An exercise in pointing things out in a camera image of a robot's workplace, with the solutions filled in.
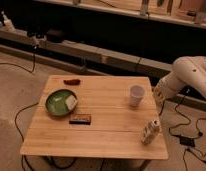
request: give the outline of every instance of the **cable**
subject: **cable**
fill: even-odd
[[[33,167],[31,166],[31,164],[29,163],[29,161],[28,161],[28,159],[27,159],[27,156],[26,156],[26,155],[23,155],[23,158],[24,158],[27,166],[29,167],[29,169],[30,169],[31,171],[35,171],[35,170],[33,169]]]
[[[165,107],[165,100],[163,101],[163,103],[162,103],[162,108],[161,108],[161,110],[160,110],[160,112],[159,112],[159,116],[161,116],[162,115],[162,113],[163,113],[163,110],[164,110],[164,107]]]
[[[187,163],[186,163],[186,160],[185,160],[185,154],[187,152],[187,148],[184,150],[184,153],[183,153],[183,161],[184,161],[184,164],[185,164],[185,170],[188,171],[188,166],[187,166]]]
[[[21,136],[22,142],[24,141],[24,137],[23,137],[22,131],[20,130],[20,128],[19,128],[19,126],[18,126],[18,124],[17,124],[17,118],[18,118],[19,114],[20,114],[22,111],[24,111],[24,110],[26,110],[26,109],[29,109],[29,108],[31,108],[31,107],[34,107],[34,106],[36,106],[37,104],[38,104],[38,103],[34,103],[34,104],[32,104],[32,105],[26,106],[26,107],[20,109],[20,110],[17,112],[17,114],[15,115],[15,118],[14,118],[15,127],[17,128],[17,131],[18,131],[18,133],[19,133],[20,136]],[[21,167],[22,167],[23,171],[26,170],[25,167],[24,167],[24,165],[23,165],[23,160],[25,160],[25,162],[26,162],[26,164],[28,165],[29,169],[30,169],[31,171],[34,171],[33,167],[32,167],[31,164],[29,163],[27,157],[24,156],[24,155],[21,156]]]
[[[102,163],[101,163],[101,166],[100,166],[100,171],[102,171],[104,163],[105,163],[105,159],[102,160]]]
[[[23,165],[23,155],[21,156],[21,167],[22,167],[22,169],[23,169],[23,171],[26,171],[26,169],[25,169],[25,167],[24,167],[24,165]]]
[[[101,2],[101,3],[104,3],[104,4],[106,4],[106,5],[108,5],[108,6],[110,6],[110,7],[118,8],[118,7],[116,7],[115,5],[111,5],[111,4],[108,3],[108,2],[104,2],[104,1],[102,1],[102,0],[98,0],[98,1]]]
[[[169,127],[169,134],[171,135],[171,136],[174,136],[174,137],[180,137],[181,135],[179,135],[179,134],[173,134],[172,133],[172,130],[173,129],[175,129],[175,128],[178,128],[178,127],[180,127],[180,126],[185,126],[185,125],[190,125],[191,124],[191,119],[188,117],[188,116],[186,116],[186,115],[184,115],[184,114],[182,114],[180,111],[178,111],[177,110],[177,108],[183,103],[183,101],[185,100],[185,97],[186,97],[186,95],[184,95],[183,96],[183,98],[181,99],[181,101],[175,106],[175,108],[174,108],[174,110],[176,111],[176,113],[177,114],[179,114],[179,115],[181,115],[182,117],[184,117],[184,118],[186,118],[187,120],[188,120],[188,122],[187,123],[180,123],[180,124],[177,124],[177,125],[175,125],[175,126],[172,126],[172,127]],[[197,137],[193,137],[193,138],[191,138],[191,139],[198,139],[198,138],[200,138],[201,136],[197,136]]]
[[[76,162],[77,158],[73,158],[72,162],[67,165],[67,166],[58,166],[55,162],[55,159],[53,157],[50,157],[51,158],[51,165],[53,167],[55,167],[56,169],[60,169],[60,170],[64,170],[64,169],[68,169],[70,168],[71,166],[73,166],[73,164]]]
[[[196,121],[196,130],[198,131],[198,134],[199,134],[200,136],[203,136],[203,133],[201,132],[201,130],[200,130],[199,127],[198,127],[198,122],[199,122],[200,120],[206,121],[206,118],[199,118],[199,119],[197,119],[197,121]]]
[[[198,157],[198,156],[196,155],[196,153],[194,153],[190,148],[188,148],[188,151],[189,151],[191,154],[193,154],[199,161],[201,161],[201,162],[203,162],[204,164],[206,164],[206,160],[200,159],[200,157]]]
[[[19,132],[22,141],[24,141],[24,137],[23,137],[23,133],[21,132],[20,128],[18,127],[17,118],[18,118],[19,114],[20,114],[22,111],[24,111],[24,110],[26,110],[26,109],[29,109],[29,108],[31,108],[31,107],[34,107],[34,106],[36,106],[37,104],[38,104],[38,102],[37,102],[37,103],[34,103],[34,104],[32,104],[32,105],[26,106],[26,107],[20,109],[20,110],[17,112],[17,114],[15,115],[15,118],[14,118],[15,127],[17,128],[17,131]]]
[[[142,57],[139,57],[139,60],[137,61],[136,65],[135,65],[135,67],[134,67],[135,72],[137,72],[141,60],[142,60]]]
[[[28,72],[28,73],[33,73],[34,72],[34,70],[35,70],[35,61],[36,61],[36,56],[35,56],[35,54],[36,54],[36,49],[37,49],[37,47],[38,46],[35,46],[34,47],[34,52],[33,52],[33,65],[32,65],[32,69],[31,70],[28,70],[28,69],[26,69],[26,68],[24,68],[24,67],[22,67],[22,66],[20,66],[20,65],[17,65],[17,64],[12,64],[12,63],[6,63],[6,62],[2,62],[2,63],[0,63],[0,65],[11,65],[11,66],[15,66],[15,67],[18,67],[18,68],[21,68],[21,69],[23,69],[24,71],[26,71],[26,72]]]

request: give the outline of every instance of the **chocolate bar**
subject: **chocolate bar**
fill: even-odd
[[[69,124],[91,124],[90,114],[71,114],[69,119]]]

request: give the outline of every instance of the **red object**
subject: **red object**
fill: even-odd
[[[63,83],[66,85],[79,85],[80,80],[79,79],[63,80]]]

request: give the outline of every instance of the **green bowl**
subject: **green bowl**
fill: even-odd
[[[53,116],[65,116],[71,113],[74,109],[69,110],[65,102],[70,95],[77,99],[76,94],[68,89],[57,90],[50,94],[45,103],[48,113]]]

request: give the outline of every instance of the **table leg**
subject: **table leg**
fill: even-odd
[[[139,171],[144,171],[148,167],[150,162],[151,162],[151,160],[144,160],[142,165],[139,168]]]

